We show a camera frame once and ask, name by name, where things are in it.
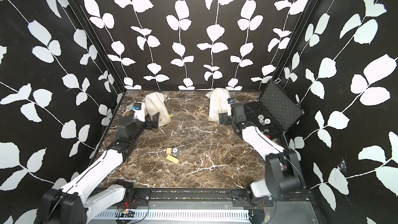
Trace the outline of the cream cloth bag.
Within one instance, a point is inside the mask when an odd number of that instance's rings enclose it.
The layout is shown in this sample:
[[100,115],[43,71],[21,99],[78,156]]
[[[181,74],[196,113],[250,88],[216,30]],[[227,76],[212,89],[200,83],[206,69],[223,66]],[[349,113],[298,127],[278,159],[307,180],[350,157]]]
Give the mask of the cream cloth bag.
[[225,88],[216,88],[208,92],[206,97],[210,99],[208,120],[218,122],[219,114],[228,112],[228,99],[230,98],[229,90]]
[[128,115],[131,115],[131,114],[134,114],[135,110],[136,110],[137,108],[140,108],[140,107],[141,107],[141,104],[140,104],[139,102],[134,102],[134,103],[128,105],[128,106],[126,107],[124,113],[123,113],[123,117],[124,117],[124,116],[128,116]]
[[167,95],[160,92],[149,93],[143,98],[143,102],[146,105],[146,115],[149,115],[151,120],[159,113],[158,120],[160,127],[171,122],[169,112],[164,103],[166,98]]

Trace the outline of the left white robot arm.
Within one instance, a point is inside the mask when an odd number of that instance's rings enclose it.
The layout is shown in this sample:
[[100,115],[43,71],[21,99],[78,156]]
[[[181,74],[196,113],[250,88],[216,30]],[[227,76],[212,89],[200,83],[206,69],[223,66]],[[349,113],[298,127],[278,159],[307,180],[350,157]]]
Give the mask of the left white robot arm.
[[48,190],[37,211],[37,224],[87,224],[96,215],[122,200],[133,199],[133,184],[116,183],[93,195],[94,189],[121,165],[136,148],[145,130],[158,128],[159,113],[146,120],[140,112],[119,120],[117,134],[106,151],[79,176],[60,189]]

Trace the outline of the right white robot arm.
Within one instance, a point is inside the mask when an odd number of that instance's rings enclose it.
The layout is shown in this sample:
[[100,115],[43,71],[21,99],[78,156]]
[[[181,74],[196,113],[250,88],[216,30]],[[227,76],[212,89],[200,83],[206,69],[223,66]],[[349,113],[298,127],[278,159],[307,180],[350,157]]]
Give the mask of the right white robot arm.
[[234,132],[265,161],[264,178],[250,184],[252,196],[276,199],[295,190],[306,189],[297,153],[276,144],[248,121],[244,107],[241,103],[228,103],[227,112],[219,114],[219,122],[231,125]]

